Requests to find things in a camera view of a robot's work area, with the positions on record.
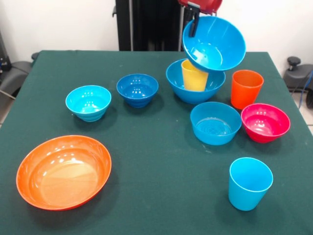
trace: green tablecloth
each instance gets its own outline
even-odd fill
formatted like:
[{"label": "green tablecloth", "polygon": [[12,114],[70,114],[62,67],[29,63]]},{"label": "green tablecloth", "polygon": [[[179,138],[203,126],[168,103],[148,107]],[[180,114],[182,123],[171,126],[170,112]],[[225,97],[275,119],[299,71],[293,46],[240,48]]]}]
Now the green tablecloth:
[{"label": "green tablecloth", "polygon": [[[180,101],[166,68],[179,52],[43,51],[0,129],[1,234],[110,235],[302,235],[313,234],[313,138],[267,53],[247,53],[236,69],[255,70],[265,82],[258,102],[283,109],[291,129],[281,139],[258,144],[243,129],[232,142],[209,146],[193,135],[193,105]],[[119,78],[146,73],[159,91],[143,109],[118,95]],[[231,75],[212,100],[230,102]],[[108,88],[112,103],[104,118],[86,123],[65,106],[76,87]],[[22,200],[15,177],[26,154],[61,135],[101,141],[112,156],[103,190],[87,204],[50,212]],[[239,157],[255,157],[272,170],[274,183],[258,207],[238,211],[227,198],[228,169]]]}]

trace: yellow cup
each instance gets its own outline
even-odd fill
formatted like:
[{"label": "yellow cup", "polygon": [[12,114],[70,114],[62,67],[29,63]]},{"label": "yellow cup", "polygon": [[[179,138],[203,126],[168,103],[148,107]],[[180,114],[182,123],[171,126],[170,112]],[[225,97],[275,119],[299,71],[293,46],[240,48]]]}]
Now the yellow cup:
[{"label": "yellow cup", "polygon": [[205,90],[209,73],[197,69],[189,60],[184,60],[181,64],[181,68],[185,89],[203,92]]}]

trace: plastic bowl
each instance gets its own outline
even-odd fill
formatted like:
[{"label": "plastic bowl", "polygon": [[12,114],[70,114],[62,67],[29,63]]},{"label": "plastic bowl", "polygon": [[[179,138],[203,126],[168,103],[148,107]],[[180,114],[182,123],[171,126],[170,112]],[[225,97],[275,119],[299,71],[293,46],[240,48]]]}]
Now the plastic bowl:
[{"label": "plastic bowl", "polygon": [[225,82],[225,73],[222,71],[211,71],[205,90],[195,92],[184,89],[182,78],[181,63],[185,59],[177,60],[166,70],[166,77],[174,93],[184,102],[189,104],[200,104],[207,101],[222,87]]},{"label": "plastic bowl", "polygon": [[130,106],[142,108],[157,93],[158,82],[149,75],[136,73],[122,77],[116,89]]},{"label": "plastic bowl", "polygon": [[111,93],[104,87],[94,85],[76,88],[65,100],[67,108],[87,122],[99,120],[110,102]]},{"label": "plastic bowl", "polygon": [[234,25],[215,16],[200,17],[195,36],[189,37],[191,23],[185,27],[182,41],[188,59],[196,68],[225,71],[242,62],[246,44]]},{"label": "plastic bowl", "polygon": [[92,199],[111,172],[105,146],[86,136],[61,136],[34,148],[22,161],[17,189],[29,204],[50,211],[76,208]]},{"label": "plastic bowl", "polygon": [[197,105],[191,111],[190,119],[195,136],[210,145],[230,142],[241,127],[239,113],[219,102]]},{"label": "plastic bowl", "polygon": [[269,104],[248,105],[242,110],[241,118],[247,134],[258,143],[268,143],[283,136],[291,126],[287,114]]}]

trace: large orange bowl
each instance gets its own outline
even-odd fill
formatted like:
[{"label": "large orange bowl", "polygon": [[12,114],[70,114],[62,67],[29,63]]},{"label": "large orange bowl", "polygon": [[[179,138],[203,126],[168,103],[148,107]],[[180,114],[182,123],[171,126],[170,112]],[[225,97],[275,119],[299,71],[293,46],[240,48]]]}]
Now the large orange bowl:
[{"label": "large orange bowl", "polygon": [[105,146],[85,136],[62,136],[34,148],[22,161],[16,185],[29,204],[51,211],[76,208],[94,197],[111,172]]}]

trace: pink bowl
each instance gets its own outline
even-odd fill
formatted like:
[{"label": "pink bowl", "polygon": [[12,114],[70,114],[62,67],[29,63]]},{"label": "pink bowl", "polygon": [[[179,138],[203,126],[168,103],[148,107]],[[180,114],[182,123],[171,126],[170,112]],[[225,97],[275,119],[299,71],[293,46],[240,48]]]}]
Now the pink bowl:
[{"label": "pink bowl", "polygon": [[258,143],[268,143],[283,136],[291,125],[282,110],[261,103],[246,106],[241,112],[241,119],[247,134]]}]

